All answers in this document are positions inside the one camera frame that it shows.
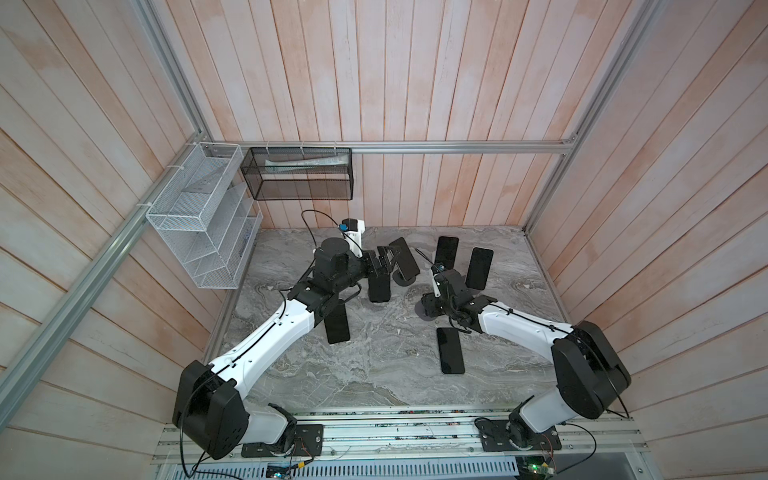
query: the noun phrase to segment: wire mesh basket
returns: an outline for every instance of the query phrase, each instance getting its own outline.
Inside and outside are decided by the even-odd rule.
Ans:
[[[256,200],[352,200],[352,151],[252,147],[240,168]]]
[[[242,161],[240,145],[196,145],[152,203],[147,219],[158,231],[205,231]]]
[[[248,245],[243,232],[253,232],[254,225],[261,224],[263,217],[261,211],[257,217],[248,217],[253,200],[245,195],[246,187],[243,183],[226,191],[203,232],[157,231],[197,286],[237,288],[241,250]]]

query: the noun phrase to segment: smartphone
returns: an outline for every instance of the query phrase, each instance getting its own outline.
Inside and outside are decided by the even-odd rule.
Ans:
[[[440,237],[437,239],[435,263],[442,263],[446,270],[453,268],[458,249],[458,237]]]
[[[472,257],[469,259],[467,280],[465,285],[473,290],[485,290],[488,282],[488,274],[491,272],[493,250],[475,247],[472,249]]]
[[[462,343],[458,339],[457,329],[438,328],[437,348],[440,351],[440,369],[443,373],[464,373]]]

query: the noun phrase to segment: wooden wall panel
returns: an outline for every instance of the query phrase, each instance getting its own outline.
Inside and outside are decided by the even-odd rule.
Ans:
[[[570,137],[642,3],[153,2],[214,137],[224,141]],[[710,7],[694,8],[691,28]],[[262,208],[275,227],[303,227],[307,208],[370,226],[522,225],[556,160],[366,155],[353,158],[350,202]],[[323,215],[306,217],[329,225]]]
[[[766,2],[670,2],[532,232],[665,478],[768,472],[766,27]]]
[[[193,125],[127,0],[3,2],[0,57],[5,369]],[[4,474],[141,478],[221,303],[146,232],[0,435]]]

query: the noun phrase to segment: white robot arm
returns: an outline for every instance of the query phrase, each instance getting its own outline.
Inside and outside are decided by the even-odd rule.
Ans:
[[[313,266],[266,322],[208,366],[194,361],[184,369],[174,424],[212,458],[224,457],[240,443],[261,442],[279,453],[293,446],[296,420],[288,412],[274,404],[247,412],[243,400],[266,369],[322,321],[330,343],[348,340],[344,304],[356,294],[341,300],[339,293],[362,278],[389,275],[403,253],[379,247],[376,257],[361,249],[362,221],[344,220],[342,225],[344,240],[323,241]],[[410,252],[406,255],[413,262]],[[553,322],[488,296],[473,296],[458,272],[439,265],[432,265],[432,283],[434,292],[421,300],[428,316],[448,315],[465,328],[508,339],[554,363],[558,384],[509,416],[507,430],[515,447],[531,448],[537,433],[577,415],[597,418],[629,386],[628,372],[595,325]]]

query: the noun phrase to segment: gray marble tabletop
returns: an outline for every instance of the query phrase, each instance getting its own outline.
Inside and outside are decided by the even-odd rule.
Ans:
[[[338,234],[315,229],[318,242]],[[483,293],[513,308],[562,321],[554,297],[514,227],[375,227],[363,234],[363,247],[375,249],[405,237],[411,247],[433,255],[437,239],[460,239],[455,268],[465,273],[473,247],[495,254]],[[220,353],[240,342],[282,303],[275,288],[289,288],[312,260],[306,229],[262,230],[234,316]],[[352,339],[328,345],[322,325],[294,343],[251,389],[248,401],[275,402],[292,412],[330,407],[399,405],[516,405],[554,385],[554,370],[543,357],[505,339],[461,335],[466,373],[440,371],[435,328],[447,317],[426,322],[414,312],[431,290],[427,262],[414,255],[422,272],[408,287],[392,283],[388,303],[368,301],[367,282],[347,306]]]

